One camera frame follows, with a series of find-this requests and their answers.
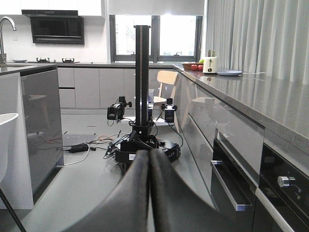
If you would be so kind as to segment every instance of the red apple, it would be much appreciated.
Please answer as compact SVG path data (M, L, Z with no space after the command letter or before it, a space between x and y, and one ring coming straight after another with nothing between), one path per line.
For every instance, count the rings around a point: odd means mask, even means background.
M203 71L203 65L198 65L197 70Z
M192 71L196 71L197 70L197 65L196 64L191 65L191 70Z

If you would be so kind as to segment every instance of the fruit bowl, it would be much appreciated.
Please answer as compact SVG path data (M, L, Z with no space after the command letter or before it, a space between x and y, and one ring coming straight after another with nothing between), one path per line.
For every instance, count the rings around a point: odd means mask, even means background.
M196 64L196 65L203 65L203 63L182 63L183 68L185 70L191 70L191 65Z

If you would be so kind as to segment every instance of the black camera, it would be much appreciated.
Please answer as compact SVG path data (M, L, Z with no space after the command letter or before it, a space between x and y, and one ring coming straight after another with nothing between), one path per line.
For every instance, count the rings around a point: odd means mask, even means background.
M166 105L162 104L162 110L164 110L164 120L167 123L174 123L175 111L177 106L173 105L173 98L166 99Z
M121 120L124 119L125 107L132 107L132 102L126 102L126 97L122 96L118 98L118 101L107 108L108 120Z

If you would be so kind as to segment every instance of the oven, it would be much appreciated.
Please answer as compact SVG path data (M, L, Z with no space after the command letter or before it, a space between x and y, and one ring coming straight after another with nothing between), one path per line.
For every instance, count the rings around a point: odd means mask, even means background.
M231 144L220 140L216 131L211 161L211 195L217 210L234 222L238 232L251 232L256 185L231 154Z
M309 231L309 178L265 143L256 196L254 232Z

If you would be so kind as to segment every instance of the vertical aluminum column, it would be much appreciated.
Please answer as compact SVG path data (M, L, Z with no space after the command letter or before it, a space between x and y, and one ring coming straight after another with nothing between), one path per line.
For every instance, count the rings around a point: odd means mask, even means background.
M135 115L136 125L148 125L149 26L136 25Z

